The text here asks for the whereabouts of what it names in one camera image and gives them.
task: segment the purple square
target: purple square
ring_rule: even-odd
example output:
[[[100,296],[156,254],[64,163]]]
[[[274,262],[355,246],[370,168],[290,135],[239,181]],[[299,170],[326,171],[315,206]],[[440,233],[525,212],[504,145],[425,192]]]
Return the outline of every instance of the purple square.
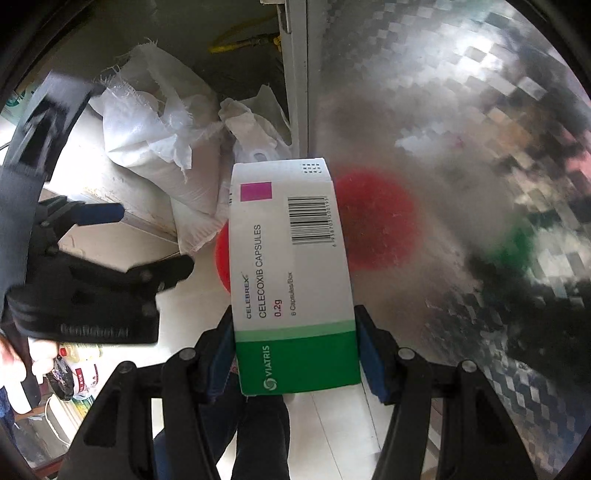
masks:
[[[273,190],[270,181],[257,183],[243,183],[240,185],[240,201],[251,202],[253,200],[268,200],[273,198]]]

